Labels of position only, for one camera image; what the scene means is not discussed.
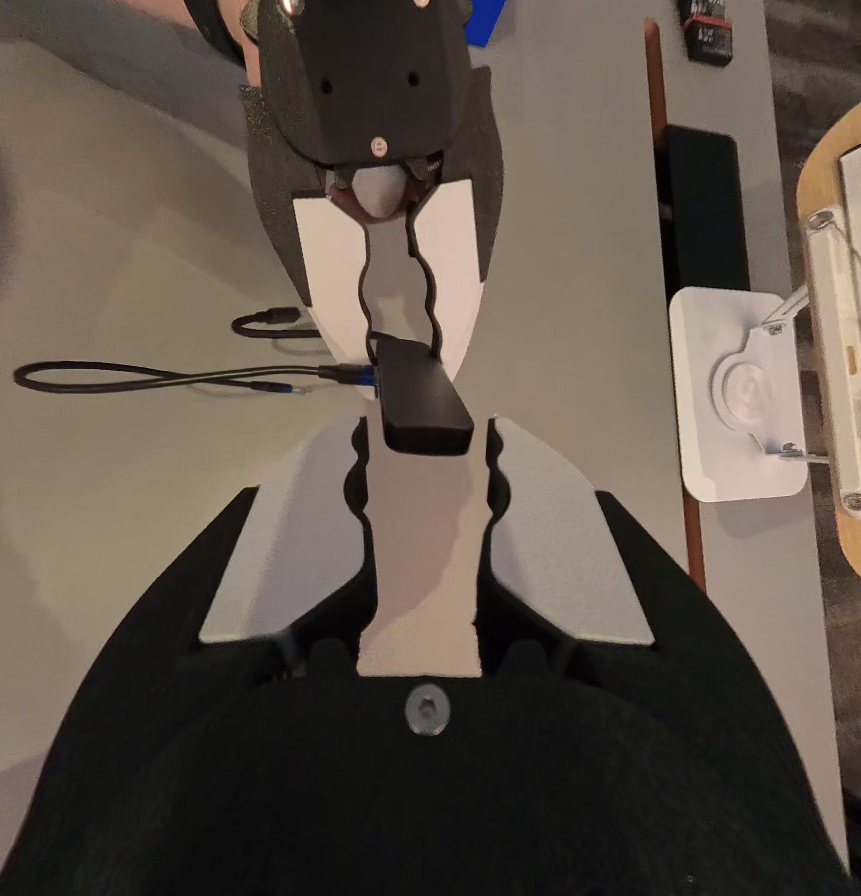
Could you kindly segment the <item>black usb cable blue plug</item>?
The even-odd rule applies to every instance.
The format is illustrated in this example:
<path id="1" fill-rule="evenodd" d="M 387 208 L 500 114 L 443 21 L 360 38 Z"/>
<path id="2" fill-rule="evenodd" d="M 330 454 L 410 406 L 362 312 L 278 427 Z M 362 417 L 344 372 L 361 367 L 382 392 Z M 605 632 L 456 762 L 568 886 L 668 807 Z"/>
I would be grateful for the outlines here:
<path id="1" fill-rule="evenodd" d="M 123 377 L 102 382 L 70 382 L 65 379 L 57 382 L 44 378 L 44 375 L 51 373 L 78 372 Z M 52 395 L 109 395 L 196 386 L 278 395 L 303 393 L 303 387 L 291 382 L 290 377 L 312 378 L 341 386 L 372 388 L 375 385 L 374 367 L 362 364 L 272 364 L 192 374 L 136 364 L 60 360 L 24 364 L 12 374 L 15 385 Z"/>

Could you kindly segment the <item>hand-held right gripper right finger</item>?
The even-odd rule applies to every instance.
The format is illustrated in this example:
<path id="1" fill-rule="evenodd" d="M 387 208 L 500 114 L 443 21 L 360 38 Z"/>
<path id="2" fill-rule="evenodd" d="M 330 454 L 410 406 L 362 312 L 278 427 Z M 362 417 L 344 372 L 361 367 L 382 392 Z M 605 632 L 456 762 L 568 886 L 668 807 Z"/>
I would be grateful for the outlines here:
<path id="1" fill-rule="evenodd" d="M 491 517 L 476 585 L 481 671 L 499 671 L 520 642 L 536 642 L 560 668 L 570 668 L 582 644 L 651 647 L 593 485 L 512 420 L 490 419 L 486 435 Z"/>

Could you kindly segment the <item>wooden document stand white base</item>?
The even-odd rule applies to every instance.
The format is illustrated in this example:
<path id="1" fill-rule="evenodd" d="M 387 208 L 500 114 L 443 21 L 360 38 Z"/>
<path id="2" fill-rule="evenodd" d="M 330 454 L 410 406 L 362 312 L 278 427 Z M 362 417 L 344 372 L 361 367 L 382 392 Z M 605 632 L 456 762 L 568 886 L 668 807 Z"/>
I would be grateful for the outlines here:
<path id="1" fill-rule="evenodd" d="M 817 143 L 797 186 L 805 282 L 790 297 L 684 287 L 670 304 L 683 482 L 703 503 L 793 497 L 827 464 L 840 547 L 861 577 L 861 261 L 839 159 L 861 144 L 861 102 Z M 825 454 L 805 448 L 793 324 L 814 323 Z"/>

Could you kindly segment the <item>black wristband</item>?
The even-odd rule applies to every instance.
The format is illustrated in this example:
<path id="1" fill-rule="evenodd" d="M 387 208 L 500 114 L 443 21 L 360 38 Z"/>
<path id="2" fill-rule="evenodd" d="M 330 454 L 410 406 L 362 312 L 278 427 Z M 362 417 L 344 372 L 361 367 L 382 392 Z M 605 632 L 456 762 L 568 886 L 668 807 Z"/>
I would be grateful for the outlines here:
<path id="1" fill-rule="evenodd" d="M 243 2 L 183 1 L 182 3 L 193 25 L 212 48 L 226 59 L 245 68 L 243 46 L 245 36 L 239 23 Z"/>

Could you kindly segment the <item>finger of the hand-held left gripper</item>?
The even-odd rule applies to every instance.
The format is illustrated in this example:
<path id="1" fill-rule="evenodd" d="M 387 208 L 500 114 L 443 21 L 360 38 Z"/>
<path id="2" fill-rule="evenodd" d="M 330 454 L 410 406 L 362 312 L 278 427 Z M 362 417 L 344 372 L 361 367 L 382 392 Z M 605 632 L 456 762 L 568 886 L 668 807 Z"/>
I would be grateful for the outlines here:
<path id="1" fill-rule="evenodd" d="M 431 351 L 454 380 L 472 338 L 484 289 L 471 180 L 434 187 L 409 211 L 406 230 L 411 253 L 427 282 L 424 307 Z"/>
<path id="2" fill-rule="evenodd" d="M 336 363 L 368 366 L 370 320 L 361 294 L 366 230 L 328 198 L 296 198 L 292 205 L 313 323 Z"/>

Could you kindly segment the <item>black phone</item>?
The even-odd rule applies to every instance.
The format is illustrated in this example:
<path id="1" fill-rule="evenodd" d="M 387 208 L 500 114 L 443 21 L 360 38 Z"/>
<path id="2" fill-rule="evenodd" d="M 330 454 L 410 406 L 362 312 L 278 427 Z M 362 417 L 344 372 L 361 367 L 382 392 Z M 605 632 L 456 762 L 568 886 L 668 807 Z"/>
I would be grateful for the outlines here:
<path id="1" fill-rule="evenodd" d="M 669 124 L 653 157 L 667 300 L 684 287 L 749 290 L 735 140 Z"/>

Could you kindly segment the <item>grey usb hub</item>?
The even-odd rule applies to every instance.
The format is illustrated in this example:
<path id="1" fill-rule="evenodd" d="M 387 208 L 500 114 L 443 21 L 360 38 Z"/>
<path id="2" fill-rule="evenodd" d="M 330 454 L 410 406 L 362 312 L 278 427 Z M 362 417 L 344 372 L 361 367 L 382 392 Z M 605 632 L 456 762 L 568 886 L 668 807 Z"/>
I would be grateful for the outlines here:
<path id="1" fill-rule="evenodd" d="M 370 312 L 365 311 L 370 320 L 369 365 L 375 368 L 375 385 L 353 387 L 376 396 L 388 448 L 416 456 L 465 455 L 474 423 L 453 381 L 432 353 L 431 340 L 405 339 L 376 330 Z M 323 340 L 316 324 L 296 326 L 300 315 L 294 307 L 268 308 L 235 318 L 231 330 L 253 341 Z"/>

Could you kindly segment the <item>small black box red label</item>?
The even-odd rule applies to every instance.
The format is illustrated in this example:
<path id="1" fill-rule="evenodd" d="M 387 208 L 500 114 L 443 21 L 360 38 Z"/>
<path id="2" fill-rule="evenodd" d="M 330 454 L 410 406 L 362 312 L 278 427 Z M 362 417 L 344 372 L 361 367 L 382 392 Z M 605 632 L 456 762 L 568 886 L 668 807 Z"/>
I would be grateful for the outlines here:
<path id="1" fill-rule="evenodd" d="M 687 58 L 717 68 L 733 59 L 733 25 L 730 20 L 695 14 L 683 24 Z"/>

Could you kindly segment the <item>person's left hand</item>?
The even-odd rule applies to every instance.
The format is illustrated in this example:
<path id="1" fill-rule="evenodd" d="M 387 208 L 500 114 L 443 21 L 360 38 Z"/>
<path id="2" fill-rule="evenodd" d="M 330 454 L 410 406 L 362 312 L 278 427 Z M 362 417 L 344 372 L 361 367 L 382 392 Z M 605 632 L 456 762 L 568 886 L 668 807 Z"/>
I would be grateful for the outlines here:
<path id="1" fill-rule="evenodd" d="M 223 25 L 235 45 L 243 52 L 250 84 L 260 82 L 257 18 L 259 1 L 219 1 Z"/>

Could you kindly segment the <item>blue plastic bin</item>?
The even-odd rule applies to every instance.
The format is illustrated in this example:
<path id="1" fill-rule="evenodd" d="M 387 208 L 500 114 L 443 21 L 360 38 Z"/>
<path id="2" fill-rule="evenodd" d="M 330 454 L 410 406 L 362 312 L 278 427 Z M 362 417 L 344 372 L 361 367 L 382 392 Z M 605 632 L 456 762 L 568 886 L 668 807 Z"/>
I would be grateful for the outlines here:
<path id="1" fill-rule="evenodd" d="M 485 48 L 507 1 L 470 1 L 470 15 L 465 22 L 465 38 L 469 46 Z"/>

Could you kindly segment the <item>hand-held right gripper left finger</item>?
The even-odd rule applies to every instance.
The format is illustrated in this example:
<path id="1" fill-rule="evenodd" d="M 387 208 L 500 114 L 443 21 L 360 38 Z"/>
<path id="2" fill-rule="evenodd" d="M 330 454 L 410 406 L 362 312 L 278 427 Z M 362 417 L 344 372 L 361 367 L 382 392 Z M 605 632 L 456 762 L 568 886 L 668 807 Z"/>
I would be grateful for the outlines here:
<path id="1" fill-rule="evenodd" d="M 334 639 L 357 661 L 379 605 L 368 461 L 367 419 L 343 417 L 270 470 L 201 624 L 201 644 L 275 644 L 294 669 L 314 644 Z"/>

